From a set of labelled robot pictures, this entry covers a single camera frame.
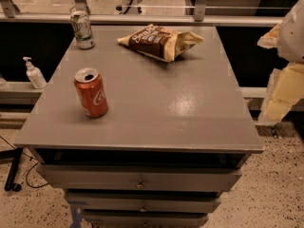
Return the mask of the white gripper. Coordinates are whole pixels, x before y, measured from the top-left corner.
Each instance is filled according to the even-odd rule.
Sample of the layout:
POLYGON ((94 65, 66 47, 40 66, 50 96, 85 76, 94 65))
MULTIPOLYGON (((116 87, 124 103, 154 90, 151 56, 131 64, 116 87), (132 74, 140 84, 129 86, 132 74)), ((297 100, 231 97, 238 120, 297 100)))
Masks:
POLYGON ((261 36, 257 45, 267 49, 277 47, 278 55, 290 61, 283 69, 275 68, 271 73, 257 121, 278 124, 304 98, 304 65, 299 64, 304 63, 304 0, 298 0, 281 25, 261 36))

